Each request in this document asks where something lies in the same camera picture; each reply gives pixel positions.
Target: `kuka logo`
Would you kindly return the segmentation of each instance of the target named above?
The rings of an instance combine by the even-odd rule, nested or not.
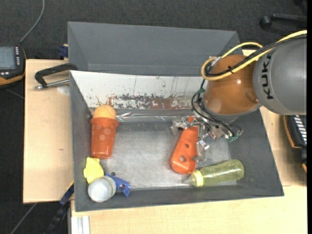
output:
[[[270,81],[269,81],[269,77],[268,77],[268,65],[270,64],[271,58],[272,58],[272,54],[274,53],[271,52],[266,56],[266,59],[268,59],[268,62],[265,63],[265,61],[263,62],[263,69],[262,69],[262,73],[263,75],[261,76],[262,78],[262,87],[263,87],[263,91],[264,93],[267,95],[267,99],[274,99],[274,97],[271,95],[271,89],[269,87]]]

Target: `black cable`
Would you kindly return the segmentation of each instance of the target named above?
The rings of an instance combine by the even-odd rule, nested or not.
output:
[[[37,203],[33,204],[33,206],[26,212],[26,214],[22,217],[22,219],[18,222],[18,224],[14,227],[13,231],[11,231],[10,234],[13,234],[16,229],[20,226],[20,224],[24,221],[24,219],[30,214],[30,212],[34,209],[34,207],[37,205]]]
[[[200,113],[195,107],[194,107],[194,99],[196,97],[196,95],[199,97],[199,95],[201,94],[201,91],[203,91],[203,86],[205,83],[205,79],[203,79],[199,90],[193,95],[192,99],[191,99],[191,105],[192,105],[192,110],[195,111],[199,116],[201,116],[202,118],[206,119],[206,120],[210,120],[209,118],[207,118],[206,116],[204,116],[202,113]]]
[[[67,212],[70,208],[70,202],[67,202],[64,206],[60,206],[57,213],[53,217],[51,223],[46,228],[46,230],[43,232],[43,234],[53,234],[55,230],[61,225],[63,222]]]
[[[37,21],[34,23],[34,25],[30,28],[30,30],[28,30],[28,32],[19,40],[19,43],[22,43],[26,37],[28,37],[28,35],[33,31],[33,29],[37,26],[37,24],[39,23],[39,21],[41,20],[42,18],[42,15],[43,15],[43,12],[44,12],[44,8],[45,8],[45,1],[42,0],[42,9],[41,9],[41,12],[40,12],[40,15],[37,19]]]
[[[222,122],[222,120],[218,120],[216,119],[215,116],[213,116],[212,114],[210,114],[209,112],[207,112],[201,105],[199,102],[197,102],[198,106],[200,107],[201,110],[203,110],[206,114],[209,115],[209,117],[203,115],[202,113],[200,113],[195,107],[194,107],[194,98],[195,98],[196,95],[193,96],[192,98],[192,109],[199,115],[201,116],[202,118],[206,119],[207,121],[211,122],[211,123],[214,123],[215,125],[222,125],[223,127],[225,127],[228,131],[230,131],[233,134],[232,130],[230,129],[230,127],[228,125],[226,125],[224,122]]]
[[[241,62],[237,63],[237,64],[234,65],[233,67],[230,67],[230,66],[229,66],[227,70],[222,71],[222,72],[217,73],[217,74],[210,74],[210,72],[211,72],[213,66],[211,66],[211,64],[207,64],[207,66],[205,67],[205,69],[206,69],[205,75],[208,76],[208,77],[216,77],[216,76],[220,76],[220,75],[223,75],[223,74],[226,74],[226,73],[229,73],[229,72],[233,73],[233,72],[232,72],[233,69],[239,67],[240,65],[243,65],[244,63],[246,63],[246,62],[249,61],[250,59],[252,59],[252,58],[254,58],[254,57],[260,55],[261,53],[263,53],[263,52],[265,52],[265,51],[267,51],[267,50],[269,50],[269,49],[275,48],[275,47],[277,47],[277,46],[279,46],[279,45],[281,45],[281,44],[284,44],[284,43],[286,43],[286,42],[288,42],[288,41],[290,41],[290,40],[301,39],[301,38],[305,38],[305,37],[307,37],[306,34],[305,34],[305,35],[301,35],[301,36],[297,36],[297,37],[295,37],[295,38],[285,39],[285,40],[283,40],[283,41],[279,41],[279,42],[275,42],[275,43],[268,44],[267,46],[262,47],[261,49],[256,50],[255,52],[253,52],[252,54],[250,54],[249,56],[247,56],[245,59],[243,59]],[[221,124],[222,126],[224,126],[225,128],[227,128],[231,133],[232,133],[232,131],[231,131],[231,129],[229,128],[228,125],[230,125],[230,126],[232,126],[232,127],[236,127],[239,131],[242,132],[243,130],[242,130],[242,128],[241,128],[239,125],[233,124],[233,123],[231,123],[231,122],[229,122],[229,121],[227,121],[227,120],[224,120],[224,119],[221,119],[221,118],[219,118],[219,117],[217,117],[217,116],[212,115],[210,112],[208,112],[208,111],[205,109],[204,106],[201,105],[201,103],[200,103],[200,102],[201,102],[201,98],[200,98],[201,92],[200,92],[200,91],[202,90],[203,83],[204,83],[204,81],[202,82],[202,85],[201,85],[201,87],[200,87],[200,90],[199,90],[199,91],[193,96],[193,98],[192,98],[192,108],[193,108],[193,110],[194,110],[196,113],[198,113],[201,117],[204,117],[205,119],[209,120],[207,117],[203,116],[203,114],[200,114],[200,113],[195,109],[195,107],[194,107],[194,102],[193,102],[193,100],[194,100],[195,96],[197,95],[197,104],[198,104],[198,106],[200,107],[200,109],[201,109],[202,111],[204,111],[206,114],[209,115],[209,117],[212,119],[212,121],[213,121],[214,123]]]

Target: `yellow plastic bottle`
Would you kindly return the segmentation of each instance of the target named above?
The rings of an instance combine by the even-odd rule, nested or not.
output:
[[[191,173],[183,182],[196,187],[212,186],[226,181],[239,180],[244,176],[244,167],[237,159],[203,167]]]

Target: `rusty stain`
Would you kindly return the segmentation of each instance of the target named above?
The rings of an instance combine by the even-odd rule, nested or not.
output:
[[[96,98],[97,98],[97,106],[103,105],[103,103],[99,101],[99,98],[97,96],[96,96]]]
[[[188,109],[191,107],[191,98],[176,95],[164,97],[154,94],[122,94],[108,96],[107,104],[128,109]]]

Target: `bottle cap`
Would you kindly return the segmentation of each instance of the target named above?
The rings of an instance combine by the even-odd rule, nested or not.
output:
[[[192,172],[191,176],[183,181],[185,184],[191,184],[196,187],[201,187],[204,184],[203,176],[199,170]]]

